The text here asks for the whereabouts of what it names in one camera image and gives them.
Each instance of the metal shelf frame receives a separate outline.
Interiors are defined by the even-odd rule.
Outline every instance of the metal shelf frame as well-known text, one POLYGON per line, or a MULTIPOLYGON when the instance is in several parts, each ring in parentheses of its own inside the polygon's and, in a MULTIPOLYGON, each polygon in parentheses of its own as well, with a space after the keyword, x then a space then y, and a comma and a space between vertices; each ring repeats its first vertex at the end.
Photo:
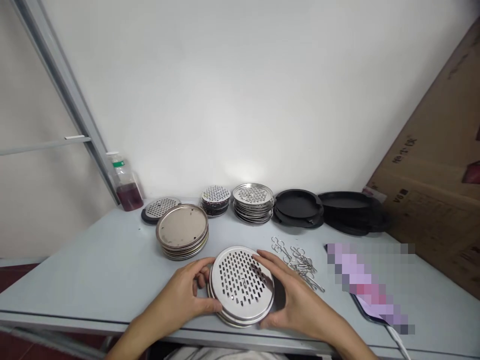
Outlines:
POLYGON ((78 133, 83 135, 83 137, 71 136, 71 138, 66 137, 62 140, 30 146, 0 149, 0 156, 83 143, 91 158, 95 161, 100 176, 108 188, 113 201, 117 205, 120 204, 114 184, 109 177, 113 168, 107 159, 105 143, 95 125, 92 114, 60 46, 52 24, 48 19, 42 1, 11 0, 11 3, 71 121, 78 133))

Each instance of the right hand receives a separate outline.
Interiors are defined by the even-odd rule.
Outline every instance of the right hand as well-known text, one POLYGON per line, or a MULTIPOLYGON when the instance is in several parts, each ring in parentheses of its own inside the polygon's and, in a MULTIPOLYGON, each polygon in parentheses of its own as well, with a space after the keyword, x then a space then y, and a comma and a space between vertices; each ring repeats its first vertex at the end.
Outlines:
POLYGON ((260 256, 253 258, 280 280, 286 295, 285 307, 268 314, 260 328, 292 329, 335 346, 345 327, 350 327, 347 321, 278 256, 264 250, 257 252, 260 256))

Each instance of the red liquid in bottle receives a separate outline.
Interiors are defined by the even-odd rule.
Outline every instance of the red liquid in bottle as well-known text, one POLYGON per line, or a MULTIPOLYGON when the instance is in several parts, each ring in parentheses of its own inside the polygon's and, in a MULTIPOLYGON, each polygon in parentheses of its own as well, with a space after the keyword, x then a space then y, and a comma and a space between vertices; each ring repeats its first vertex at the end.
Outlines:
POLYGON ((125 211, 132 211, 144 205, 139 188, 134 182, 117 187, 116 194, 125 211))

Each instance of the brown cardboard box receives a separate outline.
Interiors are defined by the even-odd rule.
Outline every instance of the brown cardboard box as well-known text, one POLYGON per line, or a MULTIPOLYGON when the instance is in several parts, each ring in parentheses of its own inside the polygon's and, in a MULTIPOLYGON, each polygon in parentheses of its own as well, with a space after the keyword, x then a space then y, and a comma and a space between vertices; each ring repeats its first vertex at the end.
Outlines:
POLYGON ((480 19, 365 191, 392 215, 390 235, 480 300, 480 19))

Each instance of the table surface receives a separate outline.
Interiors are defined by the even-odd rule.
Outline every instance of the table surface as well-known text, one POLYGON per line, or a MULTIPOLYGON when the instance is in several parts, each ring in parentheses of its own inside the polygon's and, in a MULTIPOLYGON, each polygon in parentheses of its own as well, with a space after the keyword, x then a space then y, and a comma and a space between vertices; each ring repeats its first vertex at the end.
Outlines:
MULTIPOLYGON (((229 209, 225 215, 209 220, 210 236, 197 256, 175 262, 164 256, 156 240, 155 226, 143 223, 140 213, 140 209, 112 210, 1 293, 0 321, 23 326, 121 332, 158 294, 178 267, 199 258, 216 256, 234 245, 272 251, 271 237, 276 236, 284 241, 287 249, 300 246, 312 258, 318 270, 315 280, 326 289, 325 293, 317 293, 378 355, 385 354, 382 348, 397 348, 386 329, 366 321, 350 294, 336 283, 323 249, 327 243, 398 244, 391 236, 383 233, 355 237, 327 225, 307 230, 284 227, 273 221, 248 226, 229 209)), ((401 336, 403 343, 411 351, 435 352, 436 359, 457 359, 448 354, 480 357, 480 301, 413 256, 414 264, 388 256, 380 256, 384 261, 372 264, 372 269, 387 284, 387 292, 393 295, 394 303, 400 304, 409 323, 415 324, 415 334, 401 336)), ((200 291, 199 296, 207 295, 200 291)), ((261 345, 260 349, 275 351, 286 344, 300 353, 315 352, 325 346, 295 332, 260 330, 256 326, 230 327, 215 315, 193 319, 172 338, 188 344, 200 343, 202 338, 214 338, 218 346, 237 344, 248 348, 256 344, 261 345)))

